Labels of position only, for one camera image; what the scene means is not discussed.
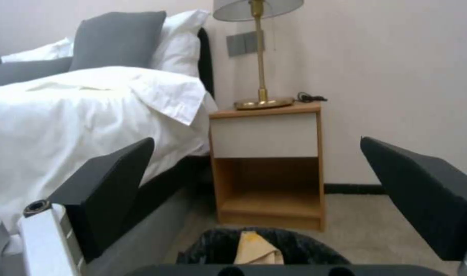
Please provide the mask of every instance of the table lamp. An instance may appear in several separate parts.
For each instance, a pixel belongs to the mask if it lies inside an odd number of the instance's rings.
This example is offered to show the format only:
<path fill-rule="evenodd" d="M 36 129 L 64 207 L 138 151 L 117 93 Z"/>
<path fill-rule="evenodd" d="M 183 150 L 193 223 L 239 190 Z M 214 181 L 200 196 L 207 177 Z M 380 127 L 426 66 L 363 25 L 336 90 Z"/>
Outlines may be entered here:
<path fill-rule="evenodd" d="M 292 105 L 292 97 L 269 98 L 264 74 L 263 34 L 261 18 L 269 18 L 296 10 L 304 0 L 214 0 L 213 17 L 220 21 L 256 21 L 258 39 L 259 91 L 258 99 L 235 102 L 238 110 L 254 110 Z"/>

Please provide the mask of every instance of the white bedsheet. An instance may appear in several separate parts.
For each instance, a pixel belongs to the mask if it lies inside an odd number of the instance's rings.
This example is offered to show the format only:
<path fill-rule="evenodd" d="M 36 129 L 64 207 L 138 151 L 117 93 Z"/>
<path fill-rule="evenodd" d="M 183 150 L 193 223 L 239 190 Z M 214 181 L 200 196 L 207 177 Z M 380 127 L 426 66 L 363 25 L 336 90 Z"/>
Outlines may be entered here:
<path fill-rule="evenodd" d="M 0 87 L 0 218 L 49 196 L 88 159 L 146 137 L 142 183 L 204 149 L 216 105 L 194 77 L 150 69 L 80 70 Z"/>

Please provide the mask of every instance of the brass lamp stem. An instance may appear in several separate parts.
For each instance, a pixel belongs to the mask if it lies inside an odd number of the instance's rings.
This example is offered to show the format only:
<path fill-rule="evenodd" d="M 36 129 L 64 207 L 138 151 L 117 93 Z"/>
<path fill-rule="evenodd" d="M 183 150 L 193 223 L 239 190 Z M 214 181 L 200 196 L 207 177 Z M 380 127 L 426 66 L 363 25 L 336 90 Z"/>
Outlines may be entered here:
<path fill-rule="evenodd" d="M 258 37 L 258 68 L 259 68 L 259 101 L 267 101 L 267 89 L 264 72 L 264 47 L 263 30 L 261 29 L 261 17 L 264 13 L 264 0 L 251 0 L 251 13 L 256 21 L 256 34 Z"/>

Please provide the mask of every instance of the white drawer front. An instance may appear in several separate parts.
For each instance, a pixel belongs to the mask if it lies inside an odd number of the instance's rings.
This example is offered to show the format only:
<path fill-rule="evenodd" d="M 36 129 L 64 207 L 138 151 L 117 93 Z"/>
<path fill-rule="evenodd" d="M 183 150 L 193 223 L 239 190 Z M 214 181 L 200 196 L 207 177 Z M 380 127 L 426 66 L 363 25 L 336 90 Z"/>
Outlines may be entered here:
<path fill-rule="evenodd" d="M 211 120 L 216 158 L 316 157 L 315 113 Z"/>

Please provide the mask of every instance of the open shelf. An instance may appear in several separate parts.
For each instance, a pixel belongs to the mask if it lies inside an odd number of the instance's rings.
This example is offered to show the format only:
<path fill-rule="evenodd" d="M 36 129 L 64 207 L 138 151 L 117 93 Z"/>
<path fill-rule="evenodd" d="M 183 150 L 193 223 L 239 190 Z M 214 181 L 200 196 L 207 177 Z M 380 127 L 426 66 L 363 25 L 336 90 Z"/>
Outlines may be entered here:
<path fill-rule="evenodd" d="M 251 190 L 233 194 L 221 210 L 246 215 L 276 215 L 299 218 L 320 218 L 321 205 L 314 192 L 289 190 Z"/>
<path fill-rule="evenodd" d="M 213 161 L 220 223 L 323 229 L 318 157 Z"/>

